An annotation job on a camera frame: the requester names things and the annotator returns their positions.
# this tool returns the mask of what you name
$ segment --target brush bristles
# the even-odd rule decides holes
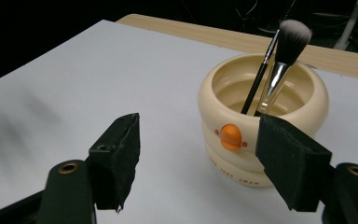
[[[283,21],[280,26],[275,61],[292,65],[310,42],[312,32],[300,21]]]

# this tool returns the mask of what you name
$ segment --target brush cleaning bowl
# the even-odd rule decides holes
[[[223,175],[247,186],[272,183],[255,156],[259,117],[241,108],[255,80],[264,54],[246,54],[218,64],[203,80],[199,109],[205,148],[212,165]],[[253,115],[266,83],[273,57],[249,110]],[[314,137],[328,112],[328,93],[319,76],[303,63],[288,71],[270,115],[286,119]]]

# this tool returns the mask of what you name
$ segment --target metal ferrule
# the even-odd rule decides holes
[[[291,65],[287,63],[274,63],[258,103],[258,112],[263,114],[267,114],[269,112],[283,86],[286,71],[290,68],[290,66]]]
[[[278,42],[279,32],[280,30],[278,29],[277,32],[275,33],[275,36],[272,38],[271,43],[269,43],[263,63],[269,63],[269,59],[271,58],[271,55],[273,54],[275,46],[277,45]]]

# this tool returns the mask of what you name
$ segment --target white tabletop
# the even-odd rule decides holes
[[[124,210],[98,223],[321,223],[288,211],[274,188],[213,170],[197,95],[205,75],[243,52],[100,21],[0,78],[0,208],[43,189],[54,165],[85,160],[118,117],[140,113],[141,158]],[[358,163],[358,79],[317,71],[330,93],[316,140],[332,165]]]

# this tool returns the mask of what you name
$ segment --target orange button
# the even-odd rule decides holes
[[[222,146],[228,150],[238,150],[242,145],[241,132],[234,124],[225,125],[220,131]]]

